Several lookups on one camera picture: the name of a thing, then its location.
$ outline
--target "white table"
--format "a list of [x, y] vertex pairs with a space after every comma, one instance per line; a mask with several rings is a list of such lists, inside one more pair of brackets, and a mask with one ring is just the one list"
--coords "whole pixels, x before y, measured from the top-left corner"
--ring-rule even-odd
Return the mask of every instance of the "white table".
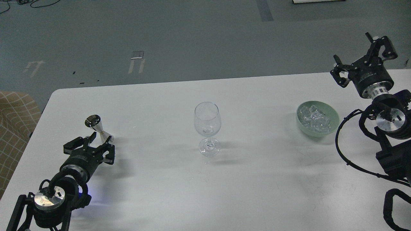
[[[411, 70], [389, 72], [390, 93], [411, 88]], [[57, 90], [0, 201], [0, 229], [18, 195], [36, 192], [58, 172], [68, 157], [63, 144], [89, 136], [84, 120], [98, 114], [115, 136], [115, 163], [96, 170], [92, 201], [73, 212], [71, 231], [390, 230], [385, 192], [411, 190], [345, 165], [334, 135], [304, 135], [295, 112], [308, 100], [330, 104], [341, 118], [371, 103], [329, 73]], [[197, 150], [202, 137], [193, 125], [203, 101], [215, 102], [222, 118], [215, 137], [223, 149], [210, 160]], [[353, 162], [383, 173], [379, 144], [362, 134], [358, 118], [340, 138]], [[410, 228], [410, 214], [396, 197], [395, 222]]]

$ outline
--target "cocktail jigger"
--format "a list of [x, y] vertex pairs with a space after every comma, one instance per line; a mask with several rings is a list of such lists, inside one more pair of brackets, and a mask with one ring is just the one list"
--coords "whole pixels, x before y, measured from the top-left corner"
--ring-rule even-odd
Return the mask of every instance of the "cocktail jigger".
[[105, 142], [109, 136], [111, 136], [110, 141], [111, 142], [114, 141], [114, 137], [112, 135], [110, 135], [108, 132], [105, 132], [103, 130], [102, 120], [101, 120], [100, 116], [91, 115], [91, 116], [87, 117], [87, 119], [84, 121], [84, 124], [87, 127], [89, 127], [91, 129], [95, 130], [96, 132], [100, 133], [100, 138], [102, 139], [102, 142]]

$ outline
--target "glass stem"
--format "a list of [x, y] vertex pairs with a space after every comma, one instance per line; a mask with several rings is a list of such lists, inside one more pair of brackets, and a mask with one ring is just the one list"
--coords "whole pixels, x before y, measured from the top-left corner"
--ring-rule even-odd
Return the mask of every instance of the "glass stem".
[[206, 144], [207, 149], [213, 149], [214, 148], [214, 142], [212, 141], [207, 141]]

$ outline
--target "glass base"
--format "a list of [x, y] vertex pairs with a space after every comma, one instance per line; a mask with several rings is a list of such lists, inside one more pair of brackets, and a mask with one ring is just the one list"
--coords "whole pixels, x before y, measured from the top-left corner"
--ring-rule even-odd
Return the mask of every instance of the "glass base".
[[207, 137], [200, 142], [199, 150], [206, 157], [213, 157], [220, 151], [220, 143], [213, 137]]

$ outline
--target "green bowl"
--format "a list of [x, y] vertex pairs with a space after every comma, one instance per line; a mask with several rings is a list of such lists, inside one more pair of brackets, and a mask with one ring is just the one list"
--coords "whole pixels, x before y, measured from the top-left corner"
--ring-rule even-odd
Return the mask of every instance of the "green bowl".
[[[316, 132], [316, 131], [312, 131], [309, 130], [308, 128], [304, 127], [300, 121], [300, 119], [298, 118], [298, 111], [300, 110], [300, 108], [302, 106], [306, 106], [306, 107], [311, 107], [312, 105], [314, 105], [315, 107], [317, 107], [320, 111], [324, 112], [324, 114], [330, 118], [330, 125], [331, 125], [331, 130], [330, 132]], [[304, 132], [305, 134], [309, 135], [309, 136], [314, 136], [314, 137], [324, 137], [328, 134], [333, 133], [339, 126], [339, 116], [338, 113], [334, 110], [334, 108], [332, 108], [330, 105], [325, 104], [323, 102], [320, 101], [307, 101], [305, 103], [300, 104], [300, 106], [298, 106], [297, 108], [297, 114], [296, 114], [296, 118], [297, 118], [297, 125], [298, 127], [301, 129], [302, 132]]]

